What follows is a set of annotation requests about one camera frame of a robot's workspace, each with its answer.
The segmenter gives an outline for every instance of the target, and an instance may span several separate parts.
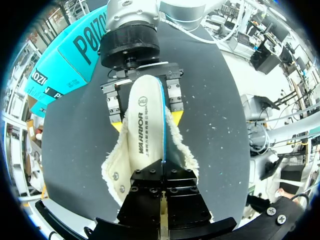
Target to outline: person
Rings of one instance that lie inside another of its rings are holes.
[[[286,192],[283,188],[279,188],[276,192],[275,195],[278,197],[285,197],[287,199],[291,199],[293,198],[295,195]],[[299,204],[298,199],[294,199],[293,200],[295,203]],[[252,196],[252,195],[248,195],[246,198],[246,206],[250,205],[255,211],[257,211],[258,213],[262,214],[263,212],[265,212],[267,210],[267,208],[270,207],[270,200],[269,199],[263,199],[258,196]]]

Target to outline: desk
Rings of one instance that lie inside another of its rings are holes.
[[[202,26],[194,34],[211,39]],[[250,150],[231,72],[215,44],[196,41],[165,23],[158,27],[158,38],[161,60],[184,69],[179,129],[200,166],[198,188],[215,221],[234,217],[239,223],[248,193]],[[98,60],[89,84],[48,106],[42,162],[52,200],[83,217],[114,221],[120,207],[101,176],[106,154],[118,139],[100,89],[108,71]],[[122,88],[121,98],[129,91]],[[121,102],[123,109],[126,101]]]

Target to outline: white shoe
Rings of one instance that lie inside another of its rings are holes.
[[[192,169],[198,177],[199,165],[165,106],[160,80],[151,75],[133,84],[118,141],[102,164],[102,178],[114,200],[121,206],[130,190],[130,178],[159,159]]]

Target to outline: metal frame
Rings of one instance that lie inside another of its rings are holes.
[[[179,119],[175,120],[175,122],[178,123],[184,111],[184,104],[182,102],[182,93],[179,82],[182,74],[183,69],[179,68],[177,63],[168,62],[158,62],[143,65],[133,70],[117,71],[116,79],[118,80],[114,80],[112,78],[111,81],[100,86],[103,94],[106,94],[110,123],[118,131],[120,131],[117,123],[121,123],[124,112],[122,110],[121,101],[119,99],[118,86],[123,84],[131,84],[143,75],[152,75],[155,77],[165,76],[166,87],[170,102],[170,110],[173,113],[181,112],[180,115],[177,116],[177,118]]]

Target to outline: computer monitor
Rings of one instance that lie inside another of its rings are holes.
[[[285,38],[289,34],[287,28],[283,24],[281,24],[281,22],[279,22],[277,19],[270,15],[267,15],[262,20],[262,24],[265,25],[267,28],[270,26],[270,24],[272,24],[269,32],[273,33],[280,42],[285,40]]]

